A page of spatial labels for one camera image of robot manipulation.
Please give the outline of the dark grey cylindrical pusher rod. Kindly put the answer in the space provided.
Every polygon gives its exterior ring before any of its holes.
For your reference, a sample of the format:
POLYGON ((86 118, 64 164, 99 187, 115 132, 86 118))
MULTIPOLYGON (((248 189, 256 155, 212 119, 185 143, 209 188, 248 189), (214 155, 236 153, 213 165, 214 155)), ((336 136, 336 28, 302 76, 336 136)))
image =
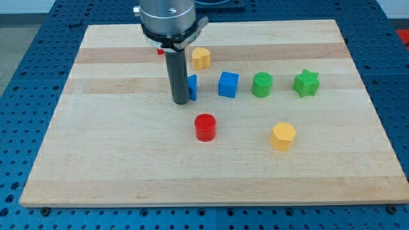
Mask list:
POLYGON ((190 98, 185 51, 165 52, 165 58, 173 102, 186 104, 190 98))

